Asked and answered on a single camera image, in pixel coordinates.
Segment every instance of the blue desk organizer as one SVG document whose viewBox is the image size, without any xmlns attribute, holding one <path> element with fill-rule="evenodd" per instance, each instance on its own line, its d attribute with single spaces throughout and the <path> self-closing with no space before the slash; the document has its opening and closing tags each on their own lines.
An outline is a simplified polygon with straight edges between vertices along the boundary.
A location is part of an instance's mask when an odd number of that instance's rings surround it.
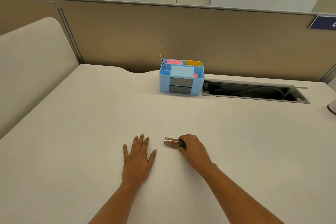
<svg viewBox="0 0 336 224">
<path fill-rule="evenodd" d="M 187 66 L 183 60 L 182 65 L 167 64 L 163 59 L 166 70 L 161 64 L 160 68 L 160 91 L 166 93 L 182 93 L 198 96 L 201 93 L 204 82 L 204 67 Z"/>
</svg>

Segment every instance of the blue name plate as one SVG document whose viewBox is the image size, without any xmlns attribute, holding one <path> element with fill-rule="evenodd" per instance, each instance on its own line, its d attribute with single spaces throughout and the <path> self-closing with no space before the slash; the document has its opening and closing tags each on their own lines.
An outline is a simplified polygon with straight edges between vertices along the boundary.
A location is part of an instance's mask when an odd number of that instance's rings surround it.
<svg viewBox="0 0 336 224">
<path fill-rule="evenodd" d="M 336 17 L 316 16 L 309 28 L 336 30 Z"/>
</svg>

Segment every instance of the sticky note pad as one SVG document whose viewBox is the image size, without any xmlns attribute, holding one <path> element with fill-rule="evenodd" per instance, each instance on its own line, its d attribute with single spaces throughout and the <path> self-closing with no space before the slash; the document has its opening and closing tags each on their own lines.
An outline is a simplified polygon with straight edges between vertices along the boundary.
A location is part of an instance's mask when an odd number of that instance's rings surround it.
<svg viewBox="0 0 336 224">
<path fill-rule="evenodd" d="M 174 60 L 174 59 L 167 59 L 167 64 L 176 64 L 176 65 L 182 65 L 182 60 Z"/>
<path fill-rule="evenodd" d="M 194 68 L 171 65 L 170 76 L 194 77 Z"/>
<path fill-rule="evenodd" d="M 202 66 L 201 61 L 195 61 L 195 60 L 186 60 L 185 64 L 188 66 L 198 66 L 198 67 Z"/>
</svg>

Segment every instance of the left hand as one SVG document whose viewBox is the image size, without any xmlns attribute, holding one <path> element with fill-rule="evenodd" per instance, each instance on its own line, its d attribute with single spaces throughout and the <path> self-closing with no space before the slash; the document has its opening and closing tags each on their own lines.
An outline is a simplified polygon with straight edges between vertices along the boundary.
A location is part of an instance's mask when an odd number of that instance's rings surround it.
<svg viewBox="0 0 336 224">
<path fill-rule="evenodd" d="M 140 188 L 148 178 L 156 155 L 156 150 L 153 150 L 147 159 L 148 141 L 148 137 L 144 140 L 143 134 L 139 139 L 138 136 L 135 136 L 130 154 L 128 154 L 127 145 L 124 144 L 124 184 L 132 184 Z"/>
</svg>

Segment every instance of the gray drawer front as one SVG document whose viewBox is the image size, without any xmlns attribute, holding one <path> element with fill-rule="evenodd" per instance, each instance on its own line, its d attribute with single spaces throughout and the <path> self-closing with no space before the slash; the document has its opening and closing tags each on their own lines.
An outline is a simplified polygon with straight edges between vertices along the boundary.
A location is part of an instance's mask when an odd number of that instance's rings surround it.
<svg viewBox="0 0 336 224">
<path fill-rule="evenodd" d="M 181 86 L 169 86 L 169 92 L 171 93 L 182 93 L 182 94 L 190 94 L 191 87 L 181 87 Z"/>
<path fill-rule="evenodd" d="M 193 79 L 171 77 L 169 84 L 174 86 L 191 87 L 193 85 L 193 81 Z"/>
</svg>

